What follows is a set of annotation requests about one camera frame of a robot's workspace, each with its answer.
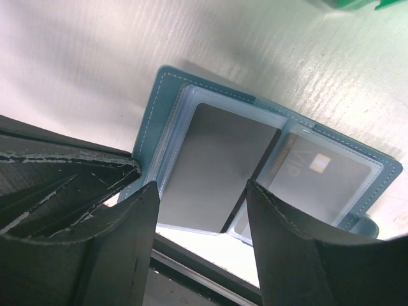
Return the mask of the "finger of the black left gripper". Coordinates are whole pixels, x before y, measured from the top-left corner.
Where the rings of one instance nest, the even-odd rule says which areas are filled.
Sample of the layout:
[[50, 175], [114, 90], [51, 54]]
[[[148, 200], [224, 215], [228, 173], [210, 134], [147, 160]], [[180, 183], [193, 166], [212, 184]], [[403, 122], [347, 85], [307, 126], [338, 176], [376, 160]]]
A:
[[1, 135], [1, 233], [50, 236], [140, 175], [139, 163], [126, 152]]
[[130, 152], [119, 150], [97, 143], [91, 143], [84, 140], [61, 135], [51, 132], [40, 127], [36, 127], [25, 122], [21, 122], [9, 117], [1, 115], [1, 134], [13, 137], [18, 137], [26, 140], [35, 140], [39, 142], [47, 142], [54, 145], [66, 145], [79, 149], [94, 150], [107, 154], [114, 154], [122, 157], [131, 157]]

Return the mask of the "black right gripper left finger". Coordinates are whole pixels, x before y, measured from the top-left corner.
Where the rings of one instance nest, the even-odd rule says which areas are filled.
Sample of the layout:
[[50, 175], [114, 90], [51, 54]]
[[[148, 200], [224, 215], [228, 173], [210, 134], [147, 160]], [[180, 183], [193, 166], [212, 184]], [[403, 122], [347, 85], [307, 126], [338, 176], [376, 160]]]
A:
[[2, 305], [141, 305], [159, 212], [149, 182], [50, 237], [1, 236]]

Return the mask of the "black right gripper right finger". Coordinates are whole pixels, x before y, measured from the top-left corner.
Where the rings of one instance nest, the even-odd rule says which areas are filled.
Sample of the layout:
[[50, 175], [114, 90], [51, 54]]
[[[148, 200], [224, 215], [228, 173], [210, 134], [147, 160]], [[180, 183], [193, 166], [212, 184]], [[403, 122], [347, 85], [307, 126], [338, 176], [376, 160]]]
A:
[[407, 304], [407, 237], [343, 231], [253, 180], [246, 198], [264, 305]]

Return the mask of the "silver credit card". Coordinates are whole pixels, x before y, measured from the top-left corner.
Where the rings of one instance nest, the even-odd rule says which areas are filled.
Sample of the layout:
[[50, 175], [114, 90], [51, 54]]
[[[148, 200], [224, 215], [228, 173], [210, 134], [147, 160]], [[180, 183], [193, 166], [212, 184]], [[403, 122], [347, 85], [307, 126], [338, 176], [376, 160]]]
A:
[[246, 178], [297, 209], [333, 226], [346, 218], [382, 165], [308, 132], [290, 131], [277, 145], [268, 134], [240, 136]]
[[220, 232], [279, 124], [270, 112], [200, 103], [164, 187], [158, 223]]

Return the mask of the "blue leather card holder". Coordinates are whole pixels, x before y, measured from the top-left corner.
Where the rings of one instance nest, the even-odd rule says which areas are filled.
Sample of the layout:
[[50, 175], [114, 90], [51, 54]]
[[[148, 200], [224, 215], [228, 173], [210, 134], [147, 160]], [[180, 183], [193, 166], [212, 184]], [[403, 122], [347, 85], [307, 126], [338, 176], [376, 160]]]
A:
[[[336, 226], [342, 230], [368, 237], [375, 236], [375, 224], [367, 219], [366, 213], [380, 195], [402, 173], [403, 167], [400, 162], [273, 101], [248, 95], [170, 66], [162, 67], [157, 73], [132, 152], [132, 156], [141, 164], [142, 177], [122, 193], [123, 198], [129, 196], [147, 182], [154, 181], [157, 183], [161, 199], [187, 129], [192, 121], [196, 107], [200, 103], [206, 103], [232, 112], [253, 108], [272, 113], [280, 120], [279, 128], [272, 138], [272, 141], [277, 145], [281, 144], [286, 133], [306, 130], [324, 141], [331, 141], [344, 146], [354, 153], [361, 154], [381, 164], [382, 170], [377, 178], [369, 185], [356, 206], [346, 215], [346, 218], [339, 226]], [[197, 233], [227, 233], [249, 245], [252, 242], [252, 237], [247, 214], [245, 185], [237, 204], [220, 232], [198, 231], [159, 223], [158, 225], [164, 228]]]

